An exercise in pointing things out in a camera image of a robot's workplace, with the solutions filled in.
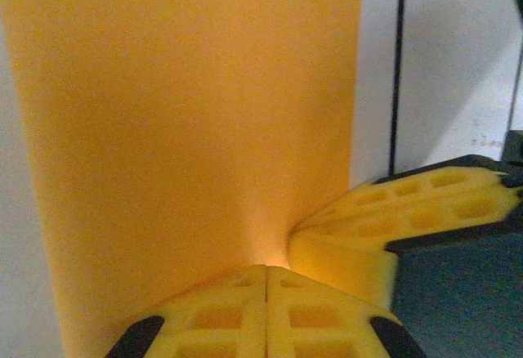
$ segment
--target dark blue surface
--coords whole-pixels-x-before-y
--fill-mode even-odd
[[[392,310],[429,358],[523,357],[523,234],[409,251]]]

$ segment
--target black grout line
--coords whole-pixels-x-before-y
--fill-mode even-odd
[[[512,129],[512,120],[514,119],[514,108],[516,107],[517,91],[520,86],[521,79],[521,63],[523,61],[523,39],[520,46],[520,58],[517,61],[516,79],[514,81],[514,90],[512,91],[512,101],[510,103],[510,111],[507,120],[507,133]]]
[[[392,91],[391,148],[389,154],[389,175],[395,172],[396,139],[398,132],[398,108],[400,106],[401,50],[403,48],[403,22],[405,19],[405,0],[398,0],[396,17],[396,51],[394,59],[394,88]]]

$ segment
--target yellow foam sheet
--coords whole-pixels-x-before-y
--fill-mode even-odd
[[[68,356],[281,265],[348,182],[360,0],[2,0]]]

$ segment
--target white wall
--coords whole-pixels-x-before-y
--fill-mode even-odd
[[[0,357],[61,356],[20,111],[0,31]]]
[[[363,0],[353,187],[388,173],[398,0]],[[501,157],[521,54],[516,0],[405,0],[395,172]],[[523,80],[512,129],[523,129]]]

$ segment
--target yellow foam block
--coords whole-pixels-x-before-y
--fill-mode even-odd
[[[289,264],[300,274],[388,308],[396,269],[396,255],[383,251],[388,242],[497,222],[519,203],[516,191],[500,184],[482,186],[308,227],[291,235]]]
[[[164,323],[145,358],[388,358],[369,321],[388,311],[274,266],[245,271],[143,314]]]
[[[360,251],[312,235],[296,235],[289,244],[293,269],[373,305],[388,309],[398,258],[385,251]]]
[[[388,311],[281,267],[267,272],[269,358],[388,358],[369,320]]]
[[[142,317],[150,315],[165,321],[145,358],[263,358],[266,267],[251,266]]]
[[[425,202],[497,183],[499,177],[496,172],[486,168],[460,167],[438,168],[381,184],[366,183],[308,217],[296,229],[363,213],[380,212],[384,208],[404,207],[412,202]]]
[[[67,356],[346,190],[360,0],[0,0]]]

